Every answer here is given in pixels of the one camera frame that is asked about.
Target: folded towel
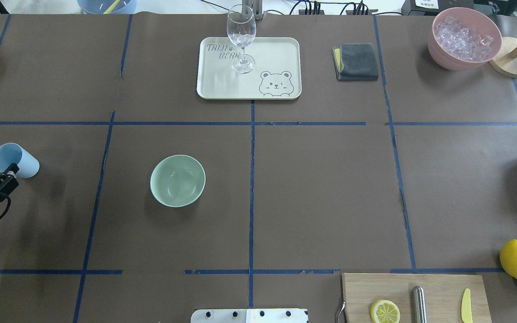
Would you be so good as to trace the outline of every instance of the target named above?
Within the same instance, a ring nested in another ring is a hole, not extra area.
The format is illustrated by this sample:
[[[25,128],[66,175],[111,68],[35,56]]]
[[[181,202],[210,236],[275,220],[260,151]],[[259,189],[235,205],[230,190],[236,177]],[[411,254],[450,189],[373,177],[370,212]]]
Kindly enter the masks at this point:
[[[374,45],[343,44],[333,47],[332,56],[339,81],[378,80]]]

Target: wooden round base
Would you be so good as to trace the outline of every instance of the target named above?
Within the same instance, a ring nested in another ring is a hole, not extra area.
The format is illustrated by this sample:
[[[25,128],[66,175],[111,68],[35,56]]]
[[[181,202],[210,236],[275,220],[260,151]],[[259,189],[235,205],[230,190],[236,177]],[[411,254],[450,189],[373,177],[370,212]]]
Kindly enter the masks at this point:
[[[512,37],[502,37],[502,47],[500,52],[490,61],[490,65],[499,73],[517,78],[517,57],[512,59],[509,54],[517,47],[517,39]]]

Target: bear face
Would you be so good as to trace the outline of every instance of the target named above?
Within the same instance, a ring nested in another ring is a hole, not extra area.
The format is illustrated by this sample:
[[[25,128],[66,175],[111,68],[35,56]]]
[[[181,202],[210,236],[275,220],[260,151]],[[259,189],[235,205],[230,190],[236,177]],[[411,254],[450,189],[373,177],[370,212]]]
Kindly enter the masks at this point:
[[[290,96],[294,91],[291,76],[291,72],[288,71],[280,74],[271,74],[269,71],[264,71],[260,74],[263,81],[260,83],[258,90],[263,96]]]

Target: pink bowl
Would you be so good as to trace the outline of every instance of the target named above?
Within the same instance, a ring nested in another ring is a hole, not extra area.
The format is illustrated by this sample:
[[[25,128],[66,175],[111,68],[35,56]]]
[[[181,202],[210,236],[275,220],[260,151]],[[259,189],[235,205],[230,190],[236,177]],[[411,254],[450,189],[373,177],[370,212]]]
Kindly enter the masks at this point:
[[[463,61],[457,57],[453,57],[441,47],[434,36],[434,29],[438,24],[443,22],[447,16],[457,18],[462,22],[464,27],[476,28],[476,33],[482,37],[490,35],[494,38],[494,41],[491,44],[492,52],[488,55],[485,61]],[[449,8],[440,12],[432,23],[432,28],[428,37],[428,51],[430,52],[431,57],[440,66],[451,71],[465,71],[478,67],[494,58],[500,51],[501,46],[502,34],[500,33],[500,29],[498,29],[496,24],[494,24],[494,21],[486,17],[486,15],[481,12],[462,7]]]

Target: wine glass base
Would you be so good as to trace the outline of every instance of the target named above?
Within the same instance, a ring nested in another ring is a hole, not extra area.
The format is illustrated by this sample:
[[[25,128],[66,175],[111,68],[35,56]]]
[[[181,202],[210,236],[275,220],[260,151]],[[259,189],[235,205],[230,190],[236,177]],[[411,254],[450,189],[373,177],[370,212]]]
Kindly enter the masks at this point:
[[[250,73],[254,69],[254,58],[251,55],[245,55],[245,58],[245,63],[242,63],[240,57],[232,60],[232,69],[240,74]]]

